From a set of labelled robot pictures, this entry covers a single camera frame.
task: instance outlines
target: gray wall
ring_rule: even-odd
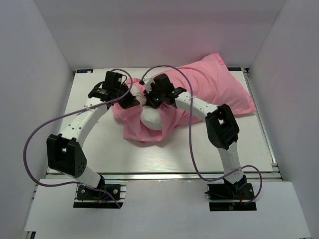
[[[288,0],[250,70],[262,117],[313,238],[319,238],[319,1]]]
[[[16,239],[35,187],[22,162],[24,142],[63,111],[72,74],[32,0],[2,1],[0,32],[0,237]],[[37,178],[46,170],[45,139],[53,127],[30,145],[29,165]]]
[[[249,67],[285,0],[35,0],[72,70],[183,65],[218,52]]]

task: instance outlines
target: black strip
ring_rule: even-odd
[[[74,202],[73,208],[114,208],[119,209],[118,206],[115,203],[86,203],[86,202]]]
[[[89,73],[93,73],[93,69],[79,69],[76,70],[76,73],[88,73],[88,71],[90,71]]]
[[[35,238],[35,234],[36,234],[36,232],[31,232],[31,237],[30,237],[30,239],[34,239],[34,238]]]
[[[232,203],[209,203],[211,212],[232,212],[232,211],[257,211],[256,203],[249,204],[240,203],[233,205]]]
[[[228,71],[241,71],[240,67],[227,67]]]

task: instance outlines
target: crumpled pink fabric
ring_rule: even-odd
[[[201,100],[219,106],[227,104],[234,115],[256,111],[249,94],[229,73],[219,54],[210,54],[200,61],[181,66],[179,69],[190,80],[193,94]],[[174,87],[183,87],[190,91],[189,84],[178,71],[171,69],[162,73],[167,74]],[[145,87],[139,84],[139,79],[133,78],[133,81],[133,85],[143,93]],[[124,122],[123,138],[126,139],[134,139],[141,142],[161,141],[174,127],[188,124],[189,113],[186,111],[166,104],[160,105],[158,111],[162,130],[152,130],[144,126],[140,121],[141,105],[127,110],[122,109],[119,104],[113,106],[114,117]],[[192,117],[192,123],[199,121],[200,119],[197,117]]]

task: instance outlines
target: pink cloth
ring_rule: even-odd
[[[222,105],[227,104],[234,115],[253,113],[255,105],[242,85],[229,73],[219,54],[210,54],[202,60],[181,66],[179,69],[188,77],[193,88],[193,94],[203,101]],[[186,79],[176,70],[163,72],[167,74],[174,87],[183,87],[190,91]],[[145,89],[139,84],[139,79],[134,78],[133,85],[141,93]],[[135,139],[142,142],[161,141],[174,127],[188,124],[189,113],[165,104],[158,108],[161,118],[162,130],[152,130],[140,121],[142,106],[127,110],[119,104],[113,107],[114,117],[124,122],[123,138]],[[192,123],[200,119],[192,117]]]

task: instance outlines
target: blue wire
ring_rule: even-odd
[[[104,202],[105,200],[107,200],[110,196],[106,196],[105,198],[103,198],[101,201]]]

